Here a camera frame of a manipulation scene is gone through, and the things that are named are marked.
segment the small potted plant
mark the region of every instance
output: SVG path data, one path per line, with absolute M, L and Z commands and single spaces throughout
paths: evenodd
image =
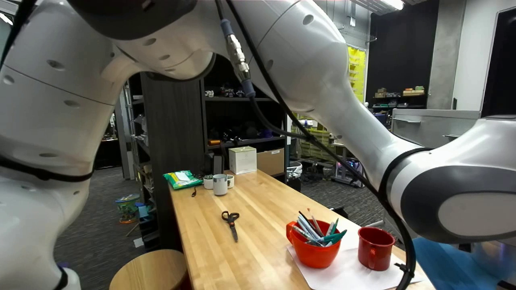
M 204 188 L 206 188 L 206 189 L 213 189 L 213 175 L 211 175 L 211 174 L 205 175 L 202 178 L 202 181 L 203 181 L 203 184 L 204 184 Z

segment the white box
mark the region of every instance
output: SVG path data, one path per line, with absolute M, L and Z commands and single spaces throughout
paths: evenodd
M 229 170 L 235 174 L 256 171 L 256 148 L 245 146 L 229 149 Z

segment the green package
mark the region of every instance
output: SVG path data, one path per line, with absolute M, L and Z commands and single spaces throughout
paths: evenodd
M 202 180 L 195 178 L 190 170 L 165 173 L 163 177 L 170 182 L 174 190 L 202 184 Z

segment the metal connector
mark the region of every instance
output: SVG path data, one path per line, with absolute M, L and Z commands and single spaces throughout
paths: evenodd
M 235 70 L 235 74 L 240 82 L 250 79 L 251 73 L 249 65 L 246 62 L 246 56 L 242 51 L 242 46 L 234 34 L 226 36 L 226 47 L 228 50 L 231 65 Z

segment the mug handle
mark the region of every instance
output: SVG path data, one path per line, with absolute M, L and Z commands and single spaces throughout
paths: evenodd
M 375 256 L 376 256 L 376 249 L 375 249 L 375 247 L 371 246 L 371 248 L 369 249 L 369 260 L 368 260 L 370 269 L 375 268 L 375 264 L 376 264 Z
M 287 239 L 289 242 L 291 242 L 292 244 L 292 230 L 294 228 L 294 226 L 296 225 L 296 222 L 295 221 L 291 221 L 287 224 L 287 227 L 286 227 L 286 236 L 287 236 Z

